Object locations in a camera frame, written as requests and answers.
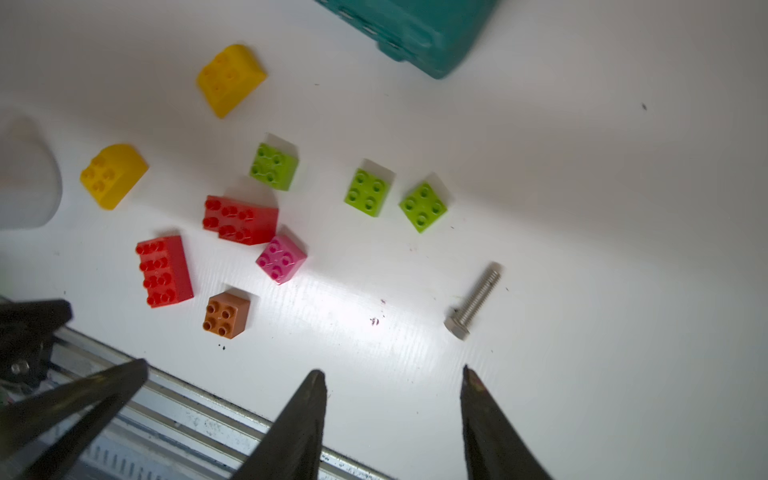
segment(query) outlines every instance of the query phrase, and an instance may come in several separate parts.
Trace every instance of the hex bolt head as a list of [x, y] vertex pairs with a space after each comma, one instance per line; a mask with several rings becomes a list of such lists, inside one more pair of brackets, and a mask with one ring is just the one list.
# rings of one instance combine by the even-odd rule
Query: hex bolt head
[[29, 364], [26, 360], [17, 360], [16, 363], [11, 365], [11, 373], [14, 375], [24, 375], [29, 372]]
[[446, 317], [443, 325], [445, 325], [445, 328], [447, 328], [450, 333], [453, 333], [453, 335], [459, 340], [463, 340], [467, 338], [467, 335], [469, 335], [469, 330], [459, 325], [453, 318], [453, 315]]

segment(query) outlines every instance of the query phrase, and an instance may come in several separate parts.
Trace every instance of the brown lego brick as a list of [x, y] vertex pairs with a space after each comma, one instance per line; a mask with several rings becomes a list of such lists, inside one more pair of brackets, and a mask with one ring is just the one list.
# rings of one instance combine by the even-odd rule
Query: brown lego brick
[[250, 300], [219, 293], [208, 300], [203, 330], [232, 339], [245, 330]]

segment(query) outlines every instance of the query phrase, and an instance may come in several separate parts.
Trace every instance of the bolt thread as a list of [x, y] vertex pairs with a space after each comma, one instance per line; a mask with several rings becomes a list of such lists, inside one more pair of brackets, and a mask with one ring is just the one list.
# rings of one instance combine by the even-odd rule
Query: bolt thread
[[493, 290], [493, 287], [496, 286], [496, 283], [498, 283], [499, 279], [501, 278], [502, 274], [497, 270], [497, 268], [495, 268], [493, 265], [488, 267], [485, 273], [483, 273], [483, 276], [481, 277], [477, 286], [475, 286], [475, 289], [472, 291], [472, 295], [470, 295], [469, 298], [464, 302], [462, 309], [455, 314], [454, 320], [456, 323], [463, 326], [464, 328], [468, 328], [469, 324], [472, 322], [472, 319], [475, 318], [475, 314], [478, 312], [478, 310], [480, 310], [483, 302], [485, 302], [485, 299], [488, 298], [488, 295]]

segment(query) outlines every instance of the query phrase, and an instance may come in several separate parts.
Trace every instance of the pink lego brick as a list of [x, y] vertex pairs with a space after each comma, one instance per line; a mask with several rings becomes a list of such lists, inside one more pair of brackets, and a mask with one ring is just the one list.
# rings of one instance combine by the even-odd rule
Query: pink lego brick
[[306, 260], [306, 253], [301, 251], [290, 238], [278, 235], [266, 246], [264, 253], [256, 260], [256, 264], [278, 285], [282, 285], [293, 278], [304, 260]]

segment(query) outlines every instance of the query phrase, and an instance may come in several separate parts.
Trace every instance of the white plastic object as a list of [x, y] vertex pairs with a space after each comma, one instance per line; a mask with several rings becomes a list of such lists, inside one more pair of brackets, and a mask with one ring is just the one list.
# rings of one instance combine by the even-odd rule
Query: white plastic object
[[0, 109], [0, 230], [45, 225], [61, 202], [61, 173], [35, 123]]

